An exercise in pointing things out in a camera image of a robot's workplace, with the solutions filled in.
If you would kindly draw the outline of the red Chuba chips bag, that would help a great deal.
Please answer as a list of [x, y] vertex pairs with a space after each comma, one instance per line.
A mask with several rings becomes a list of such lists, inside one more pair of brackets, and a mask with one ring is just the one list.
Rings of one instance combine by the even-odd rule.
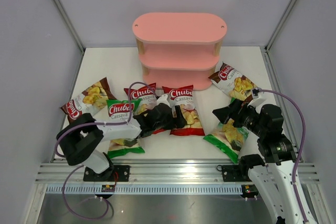
[[158, 96], [155, 93], [156, 84], [144, 84], [143, 87], [139, 89], [133, 89], [133, 85], [130, 85], [129, 88], [125, 88], [125, 92], [130, 99], [129, 105], [131, 105], [131, 100], [140, 99], [140, 104], [138, 108], [134, 112], [130, 112], [130, 116], [128, 118], [128, 125], [132, 126], [132, 133], [135, 138], [139, 138], [140, 134], [140, 125], [133, 118], [134, 115], [139, 115], [144, 111], [151, 110], [157, 105]]
[[193, 85], [179, 88], [162, 87], [165, 94], [169, 95], [169, 103], [172, 106], [173, 116], [176, 117], [175, 107], [179, 106], [186, 124], [182, 128], [170, 131], [175, 136], [205, 136], [198, 111], [193, 98]]

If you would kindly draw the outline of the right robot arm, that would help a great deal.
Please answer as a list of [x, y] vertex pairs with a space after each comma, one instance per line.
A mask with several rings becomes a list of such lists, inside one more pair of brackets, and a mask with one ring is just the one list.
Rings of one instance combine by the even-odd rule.
[[298, 158], [282, 132], [281, 108], [265, 104], [257, 112], [253, 105], [234, 100], [213, 114], [221, 123], [233, 120], [234, 127], [246, 127], [258, 137], [259, 153], [241, 157], [238, 173], [256, 186], [272, 222], [316, 223], [301, 187]]

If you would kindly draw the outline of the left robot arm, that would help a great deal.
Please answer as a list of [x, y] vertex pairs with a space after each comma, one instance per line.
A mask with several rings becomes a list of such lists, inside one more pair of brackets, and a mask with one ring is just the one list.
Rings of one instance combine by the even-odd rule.
[[181, 108], [178, 105], [171, 108], [165, 103], [121, 123], [97, 122], [85, 113], [57, 134], [56, 145], [60, 146], [68, 165], [81, 164], [100, 180], [107, 181], [113, 176], [114, 165], [106, 153], [96, 150], [101, 142], [117, 138], [137, 140], [159, 129], [180, 129], [186, 124]]

